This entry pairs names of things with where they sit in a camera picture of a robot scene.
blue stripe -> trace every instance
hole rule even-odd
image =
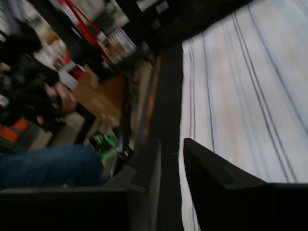
[[[253,87],[254,87],[254,90],[255,90],[255,93],[256,93],[256,96],[257,96],[257,99],[258,99],[258,102],[259,102],[259,105],[260,105],[260,108],[261,108],[261,111],[262,111],[262,115],[263,115],[263,118],[264,118],[264,121],[265,121],[266,128],[267,128],[267,130],[268,130],[268,133],[269,133],[271,142],[272,142],[273,147],[274,147],[274,149],[275,149],[275,153],[276,153],[276,155],[277,155],[277,158],[278,158],[278,160],[279,160],[280,166],[281,166],[281,168],[282,168],[284,177],[285,177],[285,179],[287,180],[287,182],[290,182],[290,181],[289,181],[289,177],[288,177],[288,175],[287,175],[287,173],[286,173],[286,171],[285,171],[285,168],[284,168],[284,166],[283,166],[281,157],[280,157],[280,155],[279,155],[279,153],[278,153],[278,150],[277,150],[276,144],[275,144],[275,142],[274,142],[272,133],[271,133],[271,131],[270,131],[270,129],[269,129],[269,128],[270,128],[270,127],[269,127],[269,123],[268,123],[268,121],[267,121],[267,119],[266,119],[266,117],[265,117],[265,113],[264,113],[264,109],[263,109],[263,106],[262,106],[262,103],[261,103],[261,100],[260,100],[260,96],[259,96],[259,94],[258,94],[256,85],[255,85],[255,83],[254,83],[254,81],[253,81],[253,78],[252,78],[252,74],[251,74],[251,71],[250,71],[250,68],[249,68],[249,65],[248,65],[248,61],[247,61],[247,58],[246,58],[246,55],[245,55],[245,52],[244,52],[244,49],[243,49],[243,45],[242,45],[242,42],[241,42],[239,33],[238,33],[237,28],[236,28],[236,25],[235,25],[235,21],[234,21],[234,18],[233,18],[233,14],[231,14],[231,16],[232,16],[232,20],[233,20],[233,24],[234,24],[234,28],[235,28],[237,37],[238,37],[239,42],[240,42],[240,45],[241,45],[242,53],[243,53],[243,56],[244,56],[244,59],[245,59],[245,63],[246,63],[246,66],[247,66],[247,69],[248,69],[248,72],[249,72],[249,76],[250,76],[251,82],[252,82],[252,84],[253,84]]]
[[[307,44],[307,43],[308,43],[308,38],[303,39],[303,36],[306,36],[306,35],[301,34],[301,36],[298,36],[298,33],[302,33],[302,32],[299,32],[298,29],[294,30],[294,27],[295,27],[296,25],[300,25],[300,24],[301,24],[301,26],[303,26],[303,25],[302,25],[302,22],[298,20],[298,19],[300,18],[300,17],[297,16],[298,12],[295,11],[295,10],[297,10],[297,8],[295,9],[295,7],[297,7],[297,6],[295,6],[295,7],[294,7],[293,5],[287,6],[287,12],[286,12],[285,9],[282,10],[282,8],[284,8],[284,7],[280,7],[280,5],[278,4],[278,3],[280,3],[280,2],[274,1],[274,3],[275,3],[276,6],[277,6],[276,8],[277,8],[278,10],[281,11],[281,13],[282,13],[282,18],[286,21],[286,23],[288,23],[288,24],[290,25],[291,29],[293,30],[292,34],[297,35],[296,38],[298,38],[298,41],[299,41],[300,43],[302,43],[302,44]],[[268,41],[266,40],[266,37],[262,36],[262,38],[263,38],[264,44],[269,44]],[[292,89],[292,88],[288,87],[288,86],[289,86],[289,85],[288,85],[288,80],[292,80],[293,78],[285,78],[285,77],[286,77],[286,73],[283,71],[284,63],[283,63],[282,65],[279,64],[279,59],[277,59],[277,57],[275,56],[275,52],[274,52],[274,51],[271,51],[270,48],[268,49],[268,51],[269,51],[269,55],[266,55],[266,58],[267,58],[267,61],[268,61],[269,66],[271,67],[271,69],[272,69],[273,72],[275,72],[275,73],[276,73],[276,70],[279,70],[280,76],[282,76],[283,79],[285,80],[285,86],[286,86],[286,88],[287,88],[287,91],[289,90],[289,91],[288,91],[289,94],[290,94],[291,96],[293,96],[294,102],[296,102],[296,98],[294,98],[294,95],[296,94],[297,88]],[[277,66],[276,68],[272,65],[271,60],[270,60],[270,56],[272,57],[272,60],[273,60],[273,63],[275,64],[275,66]],[[301,135],[301,138],[302,138],[303,141],[304,141],[304,144],[305,144],[306,147],[308,148],[307,133],[305,132],[305,129],[304,129],[304,127],[307,127],[307,126],[306,126],[305,124],[304,124],[304,126],[303,126],[303,125],[302,125],[303,123],[300,122],[300,120],[302,120],[302,121],[307,121],[307,117],[304,115],[304,116],[300,116],[301,119],[298,119],[298,116],[296,115],[295,111],[296,111],[297,108],[298,108],[298,109],[299,109],[299,110],[297,110],[297,111],[298,111],[298,114],[299,114],[299,115],[303,115],[303,114],[301,113],[301,107],[294,107],[294,106],[291,105],[291,102],[290,102],[290,100],[289,100],[290,97],[287,96],[287,93],[286,93],[286,91],[284,90],[284,88],[283,88],[283,86],[282,86],[282,83],[281,83],[281,81],[279,80],[278,75],[277,75],[277,74],[274,74],[274,77],[275,77],[275,79],[278,81],[279,86],[282,88],[282,94],[283,94],[283,96],[284,96],[284,98],[285,98],[285,102],[287,103],[288,108],[289,108],[289,110],[290,110],[290,112],[291,112],[291,116],[292,116],[292,118],[294,119],[294,121],[296,122],[296,127],[297,127],[298,131],[300,132],[300,135]]]
[[[281,84],[282,84],[282,87],[283,87],[285,93],[287,94],[287,97],[288,97],[288,99],[289,99],[289,101],[290,101],[290,103],[291,103],[291,105],[292,105],[292,107],[293,107],[293,109],[294,109],[294,112],[295,112],[295,114],[296,114],[296,116],[297,116],[297,118],[298,118],[300,124],[303,126],[303,129],[304,129],[306,135],[308,136],[307,127],[306,127],[306,125],[305,125],[305,123],[304,123],[302,117],[300,116],[300,114],[299,114],[299,112],[298,112],[298,109],[297,109],[297,107],[295,106],[295,104],[294,104],[294,102],[293,102],[293,99],[292,99],[292,97],[291,97],[291,95],[290,95],[290,93],[289,93],[289,90],[287,89],[287,87],[286,87],[286,85],[285,85],[285,83],[284,83],[284,80],[282,79],[282,76],[281,76],[281,74],[280,74],[280,71],[279,71],[279,69],[277,68],[277,65],[275,64],[275,62],[274,62],[274,60],[273,60],[273,58],[272,58],[272,56],[271,56],[271,54],[270,54],[270,52],[269,52],[267,46],[266,46],[266,44],[265,44],[265,42],[264,42],[264,40],[263,40],[263,37],[262,37],[262,35],[261,35],[261,33],[260,33],[260,31],[259,31],[257,25],[256,25],[255,19],[253,18],[252,14],[251,14],[249,5],[248,5],[248,11],[249,11],[251,20],[252,20],[252,22],[253,22],[253,24],[254,24],[254,26],[255,26],[255,29],[256,29],[256,31],[257,31],[257,33],[258,33],[258,35],[259,35],[259,38],[261,39],[262,45],[263,45],[263,47],[265,48],[266,53],[267,53],[267,55],[268,55],[268,57],[269,57],[269,59],[270,59],[270,62],[272,63],[273,67],[275,68],[275,71],[276,71],[276,74],[277,74],[277,76],[278,76],[278,79],[280,80],[280,82],[281,82]],[[249,56],[249,52],[248,52],[248,49],[247,49],[247,46],[246,46],[246,43],[245,43],[244,38],[243,38],[243,41],[244,41],[244,45],[245,45],[246,51],[247,51],[247,53],[248,53],[248,57],[249,57],[250,63],[251,63],[251,65],[252,65],[252,61],[251,61],[251,58],[250,58],[250,56]],[[256,79],[257,79],[256,72],[255,72],[255,69],[254,69],[254,68],[253,68],[253,72],[254,72],[255,77],[256,77]],[[280,136],[279,136],[279,134],[278,134],[278,131],[277,131],[277,129],[276,129],[276,126],[275,126],[275,124],[274,124],[274,122],[273,122],[273,119],[272,119],[272,117],[271,117],[270,110],[269,110],[269,108],[268,108],[267,102],[266,102],[266,100],[265,100],[263,91],[262,91],[262,89],[261,89],[261,87],[260,87],[260,84],[259,84],[259,81],[258,81],[258,80],[257,80],[257,83],[258,83],[259,88],[260,88],[260,90],[261,90],[261,94],[262,94],[262,96],[263,96],[263,99],[264,99],[264,102],[265,102],[265,106],[266,106],[266,108],[267,108],[267,110],[268,110],[268,112],[269,112],[269,118],[270,118],[270,120],[271,120],[271,122],[272,122],[272,124],[273,124],[274,131],[275,131],[275,133],[276,133],[276,136],[277,136],[279,145],[280,145],[280,147],[281,147],[281,149],[282,149],[282,153],[283,153],[283,155],[284,155],[284,157],[285,157],[285,159],[286,159],[287,165],[288,165],[288,167],[290,168],[291,174],[292,174],[292,176],[293,176],[295,182],[297,182],[297,177],[296,177],[296,175],[295,175],[295,173],[294,173],[294,170],[293,170],[293,168],[292,168],[292,166],[291,166],[291,163],[290,163],[290,161],[289,161],[289,158],[288,158],[287,154],[285,153],[285,150],[284,150],[282,141],[281,141],[281,139],[280,139]]]
[[[242,93],[240,95],[242,96],[242,99],[245,102],[245,106],[246,106],[247,112],[248,112],[248,118],[250,118],[252,120],[252,118],[253,118],[252,112],[250,110],[250,105],[249,105],[249,103],[247,101],[248,97],[247,97],[247,94],[246,94],[245,87],[243,85],[242,79],[240,78],[241,74],[240,74],[239,66],[238,66],[238,64],[236,62],[234,46],[233,46],[233,44],[231,42],[230,31],[229,31],[229,28],[228,28],[227,25],[226,25],[226,30],[227,30],[227,35],[228,35],[228,38],[229,38],[229,41],[230,41],[230,46],[229,47],[230,47],[231,55],[232,55],[232,57],[230,57],[230,59],[234,60],[234,65],[235,65],[235,69],[236,69],[236,73],[237,73],[237,77],[238,77],[238,82],[239,82],[239,85],[240,85],[239,92]],[[255,124],[253,122],[251,122],[250,125],[252,127],[252,131],[255,131],[256,130]],[[252,134],[253,134],[254,139],[255,139],[255,141],[257,143],[257,148],[258,148],[258,151],[260,153],[260,157],[261,157],[262,163],[264,165],[266,175],[267,175],[268,179],[271,180],[271,175],[270,175],[269,167],[268,167],[267,162],[265,161],[264,152],[263,152],[262,146],[260,145],[260,140],[258,138],[258,135],[255,132],[252,132]]]
[[[208,102],[208,108],[209,108],[209,111],[210,111],[212,150],[213,150],[213,152],[215,152],[212,108],[211,108],[210,90],[209,90],[209,86],[208,86],[208,65],[207,65],[207,56],[206,56],[206,49],[205,49],[205,38],[204,38],[203,33],[202,33],[202,38],[203,38],[203,51],[204,51],[204,57],[205,57],[205,79],[206,79],[206,89],[207,89],[207,102]]]
[[[196,139],[196,107],[195,107],[195,61],[194,61],[194,54],[192,49],[192,101],[193,101],[193,139]]]
[[[236,62],[236,58],[234,57],[234,53],[232,53],[234,50],[232,49],[232,51],[229,52],[230,51],[230,45],[229,45],[228,41],[230,40],[230,37],[228,37],[228,39],[227,39],[226,27],[227,27],[227,25],[225,25],[225,24],[222,25],[223,35],[224,35],[224,39],[225,39],[225,43],[226,43],[226,47],[227,47],[228,58],[229,58],[229,63],[230,63],[230,68],[231,68],[231,72],[232,72],[231,77],[234,81],[236,93],[237,93],[238,100],[239,100],[239,103],[240,103],[241,113],[242,113],[242,117],[243,117],[243,121],[244,121],[245,132],[246,132],[246,136],[247,136],[247,139],[248,139],[249,148],[250,148],[250,151],[251,151],[251,154],[252,154],[251,156],[253,158],[253,163],[254,163],[254,166],[255,166],[255,169],[257,171],[258,176],[261,177],[262,174],[261,174],[261,170],[260,170],[260,168],[257,164],[256,152],[255,152],[255,149],[253,148],[253,143],[252,143],[252,136],[251,136],[251,133],[248,131],[248,122],[247,122],[247,119],[246,119],[246,116],[245,116],[245,113],[244,113],[243,101],[245,101],[245,99],[243,99],[242,94],[241,94],[241,91],[243,91],[243,87],[242,87],[242,89],[240,89],[239,86],[238,86],[238,81],[235,79],[236,75],[237,75],[237,78],[240,79],[239,68],[238,68],[238,64]],[[262,163],[265,167],[265,172],[266,172],[267,178],[269,178],[269,171],[268,171],[266,162],[263,158],[263,155],[261,155],[261,159],[262,159]]]
[[[192,60],[192,56],[193,56],[193,49],[192,49],[192,45],[191,45],[191,39],[189,41],[189,45],[190,45],[190,50],[189,50],[189,57],[190,57],[190,75],[189,75],[189,98],[190,98],[190,138],[192,137],[192,66],[194,64],[193,60]],[[196,224],[194,222],[194,205],[192,206],[192,220],[193,220],[193,230],[196,230]]]
[[[191,73],[192,73],[192,47],[189,49],[189,58],[190,58],[190,73],[189,73],[189,111],[190,111],[190,117],[189,117],[189,137],[192,137],[192,81],[191,81]]]

red object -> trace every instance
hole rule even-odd
[[[28,123],[24,121],[23,119],[20,119],[14,124],[13,128],[20,130],[20,131],[25,131],[28,128]]]
[[[69,56],[64,57],[63,59],[61,59],[62,64],[68,64],[70,61],[72,61],[72,59]]]
[[[79,67],[76,66],[73,70],[68,72],[74,79],[76,79],[77,81],[80,80],[80,78],[83,76],[84,71]]]
[[[12,143],[16,143],[19,140],[19,134],[8,127],[0,128],[0,137]]]
[[[112,63],[111,59],[108,57],[106,52],[102,49],[102,47],[97,42],[96,38],[93,34],[91,34],[88,27],[85,25],[85,23],[80,18],[79,14],[76,12],[80,12],[80,14],[89,22],[91,26],[94,24],[70,1],[70,0],[58,0],[58,2],[61,4],[63,10],[66,12],[66,14],[69,16],[69,18],[72,20],[72,22],[75,24],[76,28],[80,31],[80,33],[84,36],[84,38],[94,47],[98,47],[103,52],[105,59],[109,63]]]

striped fabric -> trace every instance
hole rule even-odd
[[[260,0],[183,42],[179,171],[190,137],[267,182],[308,182],[308,0]]]

jeans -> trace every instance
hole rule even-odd
[[[0,190],[24,187],[98,186],[103,164],[83,145],[0,155]]]

person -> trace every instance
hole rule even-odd
[[[75,110],[73,94],[61,83],[45,85],[49,96],[62,99],[63,114]],[[24,187],[99,186],[103,164],[100,156],[83,145],[50,147],[24,154],[0,154],[0,190]]]

